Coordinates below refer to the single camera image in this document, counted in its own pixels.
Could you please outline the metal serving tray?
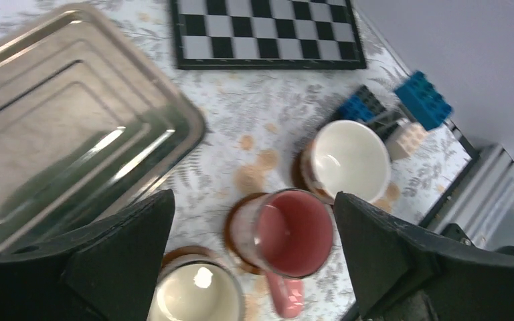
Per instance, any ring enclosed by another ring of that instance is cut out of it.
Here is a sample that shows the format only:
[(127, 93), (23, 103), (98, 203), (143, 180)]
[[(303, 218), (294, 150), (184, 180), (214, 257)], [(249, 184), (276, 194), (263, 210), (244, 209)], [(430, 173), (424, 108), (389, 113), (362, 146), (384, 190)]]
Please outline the metal serving tray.
[(205, 132), (199, 109), (90, 5), (64, 5), (3, 38), (0, 253), (116, 213)]

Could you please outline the dark walnut round coaster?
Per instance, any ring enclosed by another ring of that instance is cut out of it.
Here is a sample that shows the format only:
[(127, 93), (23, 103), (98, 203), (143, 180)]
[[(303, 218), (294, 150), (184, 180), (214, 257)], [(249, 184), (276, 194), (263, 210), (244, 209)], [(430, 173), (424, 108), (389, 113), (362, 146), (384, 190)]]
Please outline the dark walnut round coaster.
[(298, 189), (311, 192), (314, 187), (314, 172), (308, 147), (301, 150), (295, 157), (290, 170), (293, 185)]

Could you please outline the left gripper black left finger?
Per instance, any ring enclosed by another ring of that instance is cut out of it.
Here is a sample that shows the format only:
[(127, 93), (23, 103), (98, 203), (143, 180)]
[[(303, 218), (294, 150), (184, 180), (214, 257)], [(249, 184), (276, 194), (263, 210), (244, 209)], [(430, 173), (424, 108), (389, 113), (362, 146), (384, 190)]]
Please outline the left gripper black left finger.
[(167, 189), (0, 254), (0, 320), (146, 320), (174, 213)]

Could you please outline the white ribbed mug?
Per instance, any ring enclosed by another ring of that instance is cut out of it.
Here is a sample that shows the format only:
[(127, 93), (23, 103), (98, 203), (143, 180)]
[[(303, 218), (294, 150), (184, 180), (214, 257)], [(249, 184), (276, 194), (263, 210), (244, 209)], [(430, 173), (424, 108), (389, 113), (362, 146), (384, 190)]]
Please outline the white ribbed mug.
[(161, 269), (147, 319), (239, 321), (244, 315), (233, 274), (215, 259), (185, 255)]

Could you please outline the white cup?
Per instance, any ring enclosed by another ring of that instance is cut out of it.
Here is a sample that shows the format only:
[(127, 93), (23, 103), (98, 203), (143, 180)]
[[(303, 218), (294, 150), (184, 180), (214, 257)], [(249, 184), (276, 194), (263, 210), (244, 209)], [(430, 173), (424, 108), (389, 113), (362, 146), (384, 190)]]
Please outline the white cup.
[(381, 138), (352, 120), (336, 120), (322, 127), (299, 161), (307, 189), (330, 205), (339, 192), (376, 202), (385, 193), (392, 173)]

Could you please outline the brown wooden coaster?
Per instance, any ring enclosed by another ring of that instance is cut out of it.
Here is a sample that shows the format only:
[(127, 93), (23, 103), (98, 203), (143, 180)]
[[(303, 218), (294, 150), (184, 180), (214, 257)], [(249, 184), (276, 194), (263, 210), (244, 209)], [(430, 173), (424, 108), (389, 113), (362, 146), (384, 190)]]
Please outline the brown wooden coaster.
[(223, 239), (224, 246), (227, 249), (228, 253), (231, 255), (235, 264), (244, 272), (254, 275), (260, 275), (262, 270), (257, 266), (248, 261), (241, 252), (239, 252), (237, 241), (236, 241), (236, 227), (234, 224), (234, 219), (236, 218), (236, 214), (238, 211), (247, 203), (258, 199), (266, 195), (266, 193), (252, 193), (237, 201), (232, 208), (229, 210), (223, 228)]
[(204, 258), (211, 259), (220, 258), (220, 256), (212, 249), (200, 245), (188, 245), (184, 247), (179, 247), (166, 253), (161, 262), (161, 269), (163, 269), (166, 265), (169, 265), (172, 261), (175, 261), (176, 259), (183, 257), (185, 255), (200, 255)]

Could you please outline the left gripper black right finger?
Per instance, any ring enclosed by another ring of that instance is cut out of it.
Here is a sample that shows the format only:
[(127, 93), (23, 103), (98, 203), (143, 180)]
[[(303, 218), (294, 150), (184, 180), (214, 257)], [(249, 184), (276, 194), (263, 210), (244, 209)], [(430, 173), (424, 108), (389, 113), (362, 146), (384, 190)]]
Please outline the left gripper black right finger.
[(435, 234), (338, 193), (333, 212), (359, 315), (514, 320), (514, 255)]

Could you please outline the pink mug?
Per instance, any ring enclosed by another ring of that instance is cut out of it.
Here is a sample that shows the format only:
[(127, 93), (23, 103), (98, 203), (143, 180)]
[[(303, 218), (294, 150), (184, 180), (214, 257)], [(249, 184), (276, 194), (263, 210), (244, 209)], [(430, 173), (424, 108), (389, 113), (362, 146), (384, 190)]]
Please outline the pink mug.
[(303, 310), (303, 280), (326, 263), (333, 248), (333, 218), (314, 194), (301, 189), (266, 193), (234, 219), (239, 252), (268, 282), (276, 313), (295, 318)]

